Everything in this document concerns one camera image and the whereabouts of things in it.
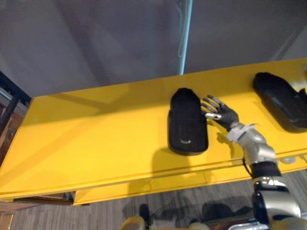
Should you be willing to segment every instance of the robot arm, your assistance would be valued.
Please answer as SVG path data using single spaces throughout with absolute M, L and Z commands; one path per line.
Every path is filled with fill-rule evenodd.
M 243 149 L 253 179 L 255 218 L 260 223 L 268 224 L 272 230 L 307 229 L 307 221 L 300 218 L 299 206 L 277 167 L 275 151 L 264 136 L 254 125 L 240 123 L 236 112 L 219 99 L 209 95 L 203 100 L 206 103 L 201 105 L 210 111 L 204 115 L 225 127 L 229 132 L 227 138 Z

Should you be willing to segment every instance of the blue pole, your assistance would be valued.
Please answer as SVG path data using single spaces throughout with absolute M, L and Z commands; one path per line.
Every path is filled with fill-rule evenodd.
M 192 5 L 193 5 L 193 0 L 186 0 L 186 4 L 184 8 L 185 13 L 183 14 L 185 19 L 184 19 L 180 44 L 178 48 L 178 53 L 177 53 L 179 57 L 178 74 L 180 75 L 183 75 L 184 66 L 186 63 L 186 55 L 187 55 L 188 40 L 189 40 L 189 30 L 190 30 L 190 22 L 191 22 L 191 14 L 192 14 Z

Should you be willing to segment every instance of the black metal frame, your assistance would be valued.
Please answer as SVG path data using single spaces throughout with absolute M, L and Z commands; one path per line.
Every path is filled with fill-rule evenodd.
M 32 98 L 28 94 L 26 94 L 22 89 L 20 89 L 14 82 L 8 79 L 8 77 L 5 76 L 5 74 L 2 73 L 1 71 L 0 71 L 0 88 L 3 88 L 7 93 L 9 93 L 12 96 L 3 115 L 0 117 L 0 136 L 1 136 L 17 104 L 20 102 L 26 107 L 28 107 Z M 14 202 L 44 203 L 44 204 L 54 204 L 54 205 L 72 205 L 73 201 L 74 199 L 71 194 L 66 199 L 64 197 L 60 199 L 60 198 L 51 198 L 43 196 L 14 199 Z

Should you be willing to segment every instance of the gray wall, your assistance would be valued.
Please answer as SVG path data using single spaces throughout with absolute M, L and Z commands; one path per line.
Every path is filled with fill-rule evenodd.
M 31 96 L 175 75 L 179 2 L 2 0 L 0 69 Z M 305 0 L 195 0 L 186 72 L 295 58 L 306 24 Z

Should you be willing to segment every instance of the yellow tabletop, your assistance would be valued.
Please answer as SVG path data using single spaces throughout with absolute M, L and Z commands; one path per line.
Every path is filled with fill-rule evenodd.
M 209 148 L 180 156 L 167 147 L 171 96 L 213 94 L 256 123 L 277 157 L 307 152 L 306 133 L 283 130 L 252 89 L 268 71 L 298 85 L 306 59 L 260 63 L 36 97 L 0 168 L 0 198 L 80 190 L 240 165 L 242 151 L 208 124 Z

